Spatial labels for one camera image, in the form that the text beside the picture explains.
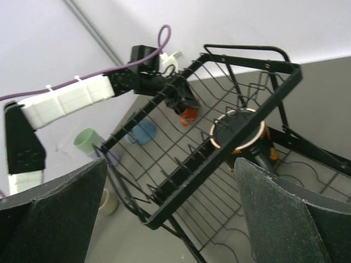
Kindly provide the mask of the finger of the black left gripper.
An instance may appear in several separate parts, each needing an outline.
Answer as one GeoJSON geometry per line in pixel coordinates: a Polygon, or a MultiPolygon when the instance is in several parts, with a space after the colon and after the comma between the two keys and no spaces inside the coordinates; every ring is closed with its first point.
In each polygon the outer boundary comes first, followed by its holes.
{"type": "Polygon", "coordinates": [[[181,106],[182,114],[188,113],[197,114],[201,109],[199,99],[193,94],[188,82],[184,82],[181,86],[181,106]]]}

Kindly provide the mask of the blue ceramic mug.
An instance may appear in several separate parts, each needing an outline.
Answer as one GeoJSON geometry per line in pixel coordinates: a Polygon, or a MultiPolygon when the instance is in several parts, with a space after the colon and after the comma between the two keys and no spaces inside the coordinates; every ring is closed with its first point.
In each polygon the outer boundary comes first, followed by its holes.
{"type": "Polygon", "coordinates": [[[148,118],[143,118],[132,130],[124,136],[127,143],[145,145],[151,141],[157,133],[157,127],[148,118]]]}

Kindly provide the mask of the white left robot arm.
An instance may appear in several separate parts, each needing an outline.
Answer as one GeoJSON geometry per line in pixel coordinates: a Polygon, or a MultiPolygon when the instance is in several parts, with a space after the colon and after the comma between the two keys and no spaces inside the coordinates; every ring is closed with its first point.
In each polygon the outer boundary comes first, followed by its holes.
{"type": "Polygon", "coordinates": [[[179,71],[181,52],[167,55],[158,48],[137,45],[132,48],[136,60],[107,70],[75,78],[66,83],[35,92],[23,93],[20,102],[4,107],[5,148],[7,150],[10,194],[43,183],[46,151],[35,132],[88,106],[133,90],[152,96],[157,88],[148,88],[141,79],[170,77],[179,71]]]}

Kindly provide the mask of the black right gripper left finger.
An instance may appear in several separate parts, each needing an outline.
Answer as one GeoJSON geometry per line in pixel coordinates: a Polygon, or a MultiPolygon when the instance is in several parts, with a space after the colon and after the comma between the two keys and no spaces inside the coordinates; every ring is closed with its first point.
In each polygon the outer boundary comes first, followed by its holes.
{"type": "Polygon", "coordinates": [[[105,186],[95,159],[1,199],[1,262],[84,262],[105,186]]]}

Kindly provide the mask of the green plastic cup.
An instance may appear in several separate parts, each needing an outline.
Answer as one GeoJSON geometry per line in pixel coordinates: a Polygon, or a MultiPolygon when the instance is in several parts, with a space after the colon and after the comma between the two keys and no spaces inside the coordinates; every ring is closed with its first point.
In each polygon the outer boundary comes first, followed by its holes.
{"type": "Polygon", "coordinates": [[[93,128],[86,128],[75,137],[73,145],[90,156],[94,152],[94,147],[102,142],[103,138],[93,128]]]}

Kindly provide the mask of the beige ceramic mug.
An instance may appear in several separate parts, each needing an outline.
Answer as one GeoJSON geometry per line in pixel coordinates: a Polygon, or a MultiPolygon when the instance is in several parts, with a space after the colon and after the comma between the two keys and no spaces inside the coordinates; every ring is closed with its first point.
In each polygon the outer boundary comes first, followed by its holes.
{"type": "Polygon", "coordinates": [[[103,190],[103,194],[101,196],[100,204],[99,204],[99,213],[109,216],[112,215],[116,209],[118,208],[118,199],[117,197],[111,193],[108,189],[103,190]]]}

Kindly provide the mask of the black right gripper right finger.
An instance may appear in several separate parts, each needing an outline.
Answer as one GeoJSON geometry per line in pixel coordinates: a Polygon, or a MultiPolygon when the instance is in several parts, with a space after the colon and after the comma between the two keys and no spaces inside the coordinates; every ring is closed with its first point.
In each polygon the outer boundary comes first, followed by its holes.
{"type": "Polygon", "coordinates": [[[350,204],[298,186],[245,158],[234,165],[257,262],[350,262],[350,204]]]}

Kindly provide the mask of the orange patterned teapot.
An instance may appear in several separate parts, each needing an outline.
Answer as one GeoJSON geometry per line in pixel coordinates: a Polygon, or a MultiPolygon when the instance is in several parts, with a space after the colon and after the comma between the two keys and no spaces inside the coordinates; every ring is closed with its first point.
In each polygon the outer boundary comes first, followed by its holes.
{"type": "Polygon", "coordinates": [[[198,108],[188,107],[181,115],[180,115],[180,122],[183,126],[190,125],[195,118],[197,117],[199,112],[198,108]]]}

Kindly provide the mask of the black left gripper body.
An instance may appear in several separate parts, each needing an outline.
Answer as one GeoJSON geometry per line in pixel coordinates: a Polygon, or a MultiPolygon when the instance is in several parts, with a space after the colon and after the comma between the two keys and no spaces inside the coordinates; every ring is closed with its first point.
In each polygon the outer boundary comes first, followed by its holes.
{"type": "Polygon", "coordinates": [[[171,93],[164,100],[166,106],[173,111],[185,111],[191,109],[192,92],[187,81],[180,85],[172,85],[171,93]]]}

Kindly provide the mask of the black patterned mug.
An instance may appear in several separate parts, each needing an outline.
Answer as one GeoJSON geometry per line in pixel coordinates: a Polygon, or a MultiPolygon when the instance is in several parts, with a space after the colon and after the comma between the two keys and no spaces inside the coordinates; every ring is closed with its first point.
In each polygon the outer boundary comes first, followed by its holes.
{"type": "Polygon", "coordinates": [[[245,158],[261,168],[277,174],[280,165],[278,151],[273,143],[270,129],[261,110],[241,107],[231,109],[213,121],[209,130],[210,142],[214,149],[222,150],[232,143],[224,161],[235,174],[235,162],[245,158]]]}

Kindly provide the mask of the lavender plastic cup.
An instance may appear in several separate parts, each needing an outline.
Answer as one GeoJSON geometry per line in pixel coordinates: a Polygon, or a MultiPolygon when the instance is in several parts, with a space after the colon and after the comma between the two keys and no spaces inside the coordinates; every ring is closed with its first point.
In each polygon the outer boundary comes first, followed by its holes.
{"type": "Polygon", "coordinates": [[[107,161],[110,161],[110,163],[115,167],[119,164],[120,157],[118,153],[113,149],[110,149],[107,153],[103,153],[101,151],[102,150],[101,146],[104,141],[105,141],[104,138],[101,137],[100,143],[98,145],[94,145],[93,151],[88,153],[87,156],[90,159],[96,159],[98,157],[105,158],[107,161]]]}

